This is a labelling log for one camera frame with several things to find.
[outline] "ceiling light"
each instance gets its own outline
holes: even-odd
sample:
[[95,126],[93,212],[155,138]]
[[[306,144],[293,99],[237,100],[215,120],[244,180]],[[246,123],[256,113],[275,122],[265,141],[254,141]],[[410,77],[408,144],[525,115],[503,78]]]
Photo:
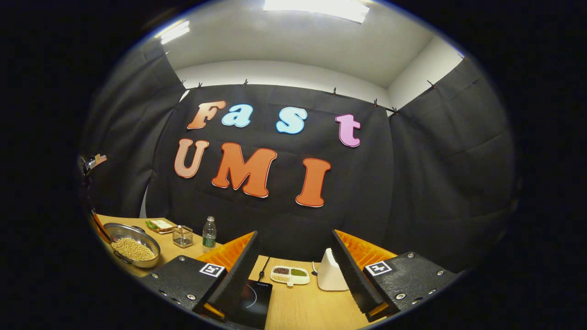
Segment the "ceiling light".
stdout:
[[264,11],[305,11],[363,23],[369,7],[354,0],[265,0]]
[[190,28],[187,27],[189,24],[190,24],[190,21],[185,21],[185,22],[182,22],[182,23],[172,27],[171,29],[168,29],[164,33],[162,33],[161,34],[161,44],[165,45],[169,41],[172,41],[173,39],[189,32]]
[[184,28],[184,29],[180,29],[180,30],[170,31],[170,32],[168,32],[169,34],[165,36],[165,38],[161,37],[161,44],[165,45],[169,41],[172,41],[173,39],[175,39],[179,36],[183,36],[184,34],[188,33],[189,31],[190,31],[190,28]]
[[176,26],[178,26],[179,24],[185,22],[185,19],[181,19],[173,24],[171,24],[170,26],[164,28],[163,30],[159,31],[159,33],[157,33],[154,38],[159,38],[161,35],[163,35],[164,33],[168,32],[169,30],[175,28]]

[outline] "clip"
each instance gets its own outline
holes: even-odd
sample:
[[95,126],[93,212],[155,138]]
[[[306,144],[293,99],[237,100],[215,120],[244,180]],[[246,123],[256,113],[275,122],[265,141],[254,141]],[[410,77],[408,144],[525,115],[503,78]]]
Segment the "clip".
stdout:
[[90,161],[86,163],[86,175],[90,173],[94,167],[104,163],[107,159],[106,155],[101,156],[100,154],[97,154],[93,159],[90,159]]

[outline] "metal bowl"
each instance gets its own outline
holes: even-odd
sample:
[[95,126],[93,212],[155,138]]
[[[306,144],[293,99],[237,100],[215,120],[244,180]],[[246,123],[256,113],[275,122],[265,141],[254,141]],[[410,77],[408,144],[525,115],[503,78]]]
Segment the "metal bowl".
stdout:
[[104,229],[106,230],[106,232],[108,233],[108,236],[110,236],[110,239],[112,241],[117,241],[121,238],[131,238],[131,239],[137,241],[139,244],[148,247],[149,250],[151,250],[151,252],[153,252],[153,254],[155,255],[155,258],[153,258],[151,260],[146,260],[146,261],[134,260],[134,259],[131,259],[131,258],[128,258],[128,257],[121,255],[118,251],[116,251],[114,248],[111,247],[114,254],[117,257],[119,257],[122,261],[124,261],[125,263],[127,263],[129,265],[137,266],[139,268],[152,268],[152,267],[155,267],[155,265],[159,261],[159,255],[161,254],[161,247],[159,246],[157,241],[155,241],[155,239],[153,239],[153,237],[147,235],[141,227],[137,227],[137,226],[131,227],[128,225],[123,225],[123,224],[107,223],[104,225]]

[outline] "soybean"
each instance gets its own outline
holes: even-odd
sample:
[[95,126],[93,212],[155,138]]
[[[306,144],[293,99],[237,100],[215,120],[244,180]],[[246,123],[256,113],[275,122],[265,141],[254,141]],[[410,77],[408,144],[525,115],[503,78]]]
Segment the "soybean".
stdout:
[[121,238],[110,245],[121,255],[137,261],[147,261],[155,259],[155,255],[148,247],[140,244],[132,238]]
[[276,280],[276,281],[282,281],[282,282],[288,282],[289,281],[289,277],[284,277],[284,276],[273,275],[271,278],[273,280]]

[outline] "white ceiling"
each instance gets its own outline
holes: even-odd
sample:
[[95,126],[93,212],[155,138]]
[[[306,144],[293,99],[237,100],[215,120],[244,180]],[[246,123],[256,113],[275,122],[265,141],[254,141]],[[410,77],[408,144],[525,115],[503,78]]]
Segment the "white ceiling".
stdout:
[[391,7],[361,1],[362,24],[307,12],[264,12],[264,0],[224,0],[188,13],[190,32],[164,45],[174,70],[228,60],[277,60],[345,73],[383,88],[433,33]]

